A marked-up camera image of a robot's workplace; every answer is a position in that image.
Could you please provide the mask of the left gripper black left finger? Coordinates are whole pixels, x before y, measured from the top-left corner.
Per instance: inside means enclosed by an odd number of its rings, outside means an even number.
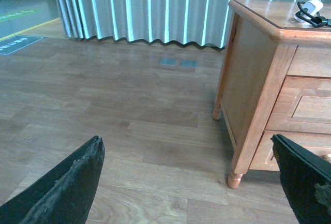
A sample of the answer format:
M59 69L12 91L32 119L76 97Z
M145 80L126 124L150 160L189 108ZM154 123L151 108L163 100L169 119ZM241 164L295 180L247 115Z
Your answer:
M92 137L24 191L1 206L1 223L86 223L105 157Z

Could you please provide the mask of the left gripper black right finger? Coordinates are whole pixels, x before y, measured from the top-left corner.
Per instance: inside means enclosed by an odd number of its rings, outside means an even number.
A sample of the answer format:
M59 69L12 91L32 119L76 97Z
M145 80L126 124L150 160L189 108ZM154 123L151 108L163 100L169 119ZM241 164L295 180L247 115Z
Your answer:
M271 138L280 181L299 223L330 223L330 161L287 137Z

